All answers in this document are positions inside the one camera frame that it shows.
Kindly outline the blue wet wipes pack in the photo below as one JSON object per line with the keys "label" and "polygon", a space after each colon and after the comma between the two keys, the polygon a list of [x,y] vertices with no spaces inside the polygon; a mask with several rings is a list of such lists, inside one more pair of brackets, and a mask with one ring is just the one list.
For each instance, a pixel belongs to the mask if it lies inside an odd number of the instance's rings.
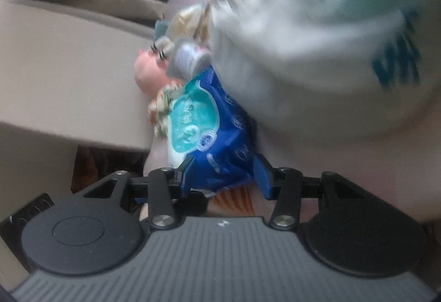
{"label": "blue wet wipes pack", "polygon": [[253,122],[211,67],[187,82],[173,101],[167,145],[170,167],[194,157],[191,190],[218,192],[253,179]]}

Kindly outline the pink plush pig toy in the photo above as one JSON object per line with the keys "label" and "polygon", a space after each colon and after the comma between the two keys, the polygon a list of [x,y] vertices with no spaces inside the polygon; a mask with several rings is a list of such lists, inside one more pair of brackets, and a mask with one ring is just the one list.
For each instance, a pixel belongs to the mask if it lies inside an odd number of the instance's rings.
{"label": "pink plush pig toy", "polygon": [[147,50],[140,50],[135,60],[135,82],[148,97],[155,97],[166,85],[174,82],[183,83],[177,78],[170,78],[167,73],[168,58],[173,52],[174,42],[162,36],[152,43]]}

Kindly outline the white cylindrical can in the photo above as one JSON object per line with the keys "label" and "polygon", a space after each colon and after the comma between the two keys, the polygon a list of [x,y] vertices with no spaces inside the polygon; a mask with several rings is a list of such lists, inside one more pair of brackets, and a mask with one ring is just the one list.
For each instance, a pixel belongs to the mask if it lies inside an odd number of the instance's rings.
{"label": "white cylindrical can", "polygon": [[192,40],[177,41],[168,59],[166,74],[189,81],[211,65],[211,51]]}

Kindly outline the light green plastic bag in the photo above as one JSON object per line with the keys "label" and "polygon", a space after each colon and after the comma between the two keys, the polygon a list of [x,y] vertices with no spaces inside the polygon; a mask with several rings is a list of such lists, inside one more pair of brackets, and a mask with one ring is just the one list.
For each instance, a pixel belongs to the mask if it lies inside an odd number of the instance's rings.
{"label": "light green plastic bag", "polygon": [[440,0],[211,0],[209,36],[226,92],[296,138],[384,134],[440,84]]}

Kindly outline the teal folded cloth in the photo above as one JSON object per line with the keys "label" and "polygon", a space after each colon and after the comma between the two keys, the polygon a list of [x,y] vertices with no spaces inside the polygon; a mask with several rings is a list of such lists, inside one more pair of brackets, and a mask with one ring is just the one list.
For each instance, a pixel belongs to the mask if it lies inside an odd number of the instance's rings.
{"label": "teal folded cloth", "polygon": [[167,29],[169,27],[169,20],[157,20],[154,25],[153,43],[168,42],[170,39],[167,37]]}

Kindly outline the gold snack packet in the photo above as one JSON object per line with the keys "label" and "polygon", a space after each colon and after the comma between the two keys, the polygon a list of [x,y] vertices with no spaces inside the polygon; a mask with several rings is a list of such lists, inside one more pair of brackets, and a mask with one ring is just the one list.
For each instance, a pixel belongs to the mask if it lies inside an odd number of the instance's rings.
{"label": "gold snack packet", "polygon": [[185,7],[178,11],[168,27],[170,38],[193,38],[198,42],[209,38],[209,3],[201,3]]}

